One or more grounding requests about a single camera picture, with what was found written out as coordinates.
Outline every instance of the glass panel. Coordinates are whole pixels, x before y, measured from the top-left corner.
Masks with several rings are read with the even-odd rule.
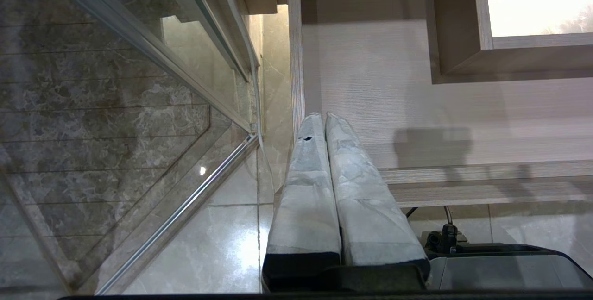
[[[202,85],[252,122],[250,85],[229,66],[201,21],[187,18],[176,0],[119,1],[186,64]]]
[[[593,32],[593,0],[488,0],[492,36]]]
[[[0,174],[0,300],[51,300],[68,295],[43,256]]]
[[[72,0],[0,11],[0,299],[57,285],[30,233],[92,294],[247,133]]]

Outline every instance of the shower enclosure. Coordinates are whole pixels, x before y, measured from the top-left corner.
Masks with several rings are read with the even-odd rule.
[[[252,45],[219,2],[0,1],[0,300],[117,293],[256,148]]]

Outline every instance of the floor tile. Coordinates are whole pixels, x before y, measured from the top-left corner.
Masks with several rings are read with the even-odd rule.
[[[256,206],[204,206],[124,292],[259,292]]]
[[[557,250],[593,275],[593,202],[497,204],[490,210],[494,242]]]
[[[258,203],[258,167],[256,151],[242,161],[216,189],[207,205],[243,205]]]
[[[451,206],[450,209],[453,224],[467,237],[469,243],[492,242],[488,205]],[[442,206],[419,207],[408,221],[424,245],[428,233],[442,230],[447,223],[447,216]]]
[[[266,204],[259,206],[259,227],[260,227],[260,270],[265,257],[267,247],[267,234],[270,232],[271,219],[274,215],[274,205]]]

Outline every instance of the wooden cabinet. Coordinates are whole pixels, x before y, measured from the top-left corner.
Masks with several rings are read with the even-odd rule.
[[[492,37],[480,1],[288,0],[295,132],[348,119],[403,206],[593,198],[589,36]]]
[[[436,83],[593,76],[593,33],[493,37],[488,3],[434,0]]]

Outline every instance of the marble wall tile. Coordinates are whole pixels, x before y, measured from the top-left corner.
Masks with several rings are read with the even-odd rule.
[[[0,83],[0,112],[182,104],[191,104],[191,92],[169,76]]]
[[[99,242],[101,235],[55,237],[58,245],[69,260],[81,260]]]
[[[0,82],[117,79],[166,75],[165,71],[135,49],[0,56]]]
[[[33,237],[0,237],[0,263],[43,260]]]
[[[140,20],[180,13],[175,0],[120,0]],[[96,22],[72,0],[2,0],[0,26],[81,24]]]
[[[492,243],[488,205],[450,206],[453,224],[467,237],[469,243]],[[421,245],[426,243],[428,233],[442,231],[447,216],[442,206],[419,207],[408,221]]]
[[[133,201],[37,205],[48,236],[103,235],[134,205]]]
[[[31,236],[31,232],[17,207],[15,205],[0,205],[0,238],[29,236]]]
[[[135,17],[141,21],[183,15],[175,0],[119,0]]]
[[[494,242],[565,253],[593,275],[593,203],[555,201],[490,205]]]
[[[260,203],[272,203],[273,193],[284,184],[292,150],[292,91],[290,87],[290,49],[288,7],[278,5],[278,13],[263,16],[263,104],[265,115],[264,147],[269,169],[258,156]]]
[[[191,93],[191,104],[208,104],[206,100],[196,93]]]
[[[0,112],[0,142],[30,140],[30,124],[30,116],[25,112]]]
[[[0,28],[0,55],[130,49],[100,24],[7,26]]]
[[[219,112],[213,106],[210,107],[210,126],[227,128],[231,123],[232,121],[227,116],[224,116],[222,112]]]
[[[257,171],[256,151],[253,151],[216,189],[206,205],[257,204]]]
[[[156,230],[153,226],[155,218],[162,218],[153,214],[151,220],[146,220],[146,216],[151,211],[158,213],[158,211],[165,211],[161,213],[165,218],[179,206],[178,201],[174,201],[171,205],[164,201],[165,196],[176,197],[183,201],[188,196],[187,192],[179,192],[178,183],[186,176],[190,169],[195,168],[197,161],[204,157],[205,153],[210,150],[212,145],[221,138],[227,130],[219,127],[212,127],[207,130],[199,139],[192,144],[185,154],[172,165],[172,167],[161,177],[152,188],[146,192],[141,199],[138,200],[133,209],[131,209],[115,227],[106,234],[105,237],[80,261],[80,266],[83,267],[84,272],[70,274],[76,288],[85,287],[85,289],[95,290],[97,281],[104,277],[109,278],[115,272],[113,266],[123,264],[120,260],[121,256],[125,256],[123,260],[127,260],[133,252],[138,249],[144,241]],[[185,187],[195,190],[199,183],[193,183],[191,187]],[[139,234],[137,237],[132,237],[131,233]]]
[[[127,169],[8,174],[24,204],[136,201],[164,169]]]
[[[259,292],[257,213],[203,207],[124,293]]]
[[[246,135],[239,138],[231,125],[221,137],[209,148],[185,176],[175,185],[172,191],[163,198],[153,213],[164,218],[169,217],[176,207],[180,206],[189,195],[197,189],[206,178],[220,166],[232,152],[245,139]]]
[[[207,105],[0,112],[0,142],[189,136],[209,125]]]
[[[166,168],[195,136],[3,143],[0,167],[8,173]]]
[[[71,0],[2,0],[0,26],[95,22]]]

